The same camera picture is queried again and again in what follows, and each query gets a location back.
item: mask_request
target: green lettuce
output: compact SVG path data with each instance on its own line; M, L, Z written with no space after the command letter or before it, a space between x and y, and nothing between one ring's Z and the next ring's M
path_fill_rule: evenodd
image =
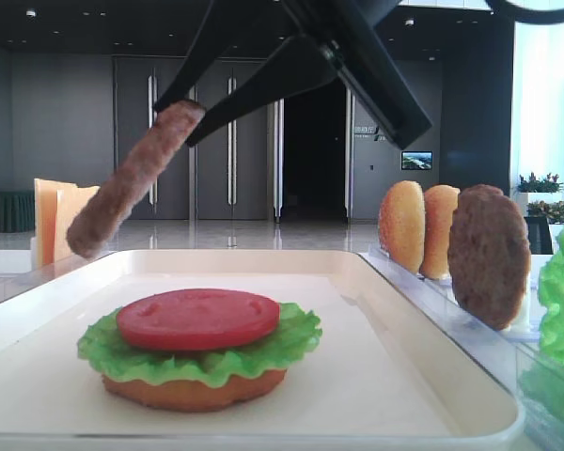
M89 326L77 342L78 357L117 382L201 381L225 385L232 375L247 379L270 369L286 369L320 343L320 318L296 303L280 304L280 322L271 334L249 345L201 352L154 352L128 345L118 330L119 309Z
M564 367L564 228L557 238L560 249L541 268L539 302L547 307L540 324L540 350ZM535 364L521 377L521 387L531 399L541 403L564 422L564 383L541 364Z

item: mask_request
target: ceiling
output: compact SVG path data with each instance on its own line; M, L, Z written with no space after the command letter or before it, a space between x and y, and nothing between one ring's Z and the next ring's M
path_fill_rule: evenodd
M185 55L206 5L206 0L0 0L0 46L15 52ZM28 8L37 12L35 18L26 16ZM410 18L415 24L406 26ZM377 31L395 59L441 60L456 42L491 32L498 20L489 11L398 7ZM266 57L293 29L273 0L226 56Z

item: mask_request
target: tall door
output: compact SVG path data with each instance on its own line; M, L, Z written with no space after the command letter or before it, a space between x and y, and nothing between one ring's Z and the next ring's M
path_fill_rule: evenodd
M181 60L119 57L115 64L117 160L122 163L150 126L150 102L165 92ZM188 219L188 194L188 149L183 147L130 218Z
M208 110L228 93L228 65L215 61L196 84L196 98ZM231 125L196 146L196 218L232 219Z
M254 63L217 61L197 84L207 108L244 83ZM198 219L267 219L267 108L227 124L197 146Z
M155 60L155 73L158 82L157 93L161 96L180 69L182 60L164 58ZM188 146L183 145L174 155L167 169L159 176L156 186L157 219L188 219Z
M258 65L238 63L233 77L238 86L248 80ZM267 107L241 117L236 124L234 219L267 219Z

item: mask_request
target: bottom bun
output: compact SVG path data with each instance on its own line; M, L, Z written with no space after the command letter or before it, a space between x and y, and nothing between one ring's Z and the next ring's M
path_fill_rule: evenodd
M210 388L199 381L171 381L161 385L144 381L115 382L104 375L102 383L110 393L155 409L214 412L236 402L267 395L285 376L286 370L266 371L256 379L232 376L220 388Z

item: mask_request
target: door handle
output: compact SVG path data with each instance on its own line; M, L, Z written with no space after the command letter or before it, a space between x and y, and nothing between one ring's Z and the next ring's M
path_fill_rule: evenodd
M353 217L353 155L355 153L355 96L347 89L345 123L345 209L347 217Z
M236 77L232 77L232 91L236 90ZM238 122L232 122L232 205L236 205L238 180Z
M227 94L236 89L236 79L227 79ZM227 124L227 204L236 203L236 121Z
M154 125L154 121L157 117L157 113L154 111L154 103L156 102L157 96L157 76L153 72L152 75L149 76L149 128ZM158 202L159 180L156 179L155 182L150 186L149 190L149 203L151 204L152 210L155 213Z
M274 210L282 215L284 203L284 99L274 104Z

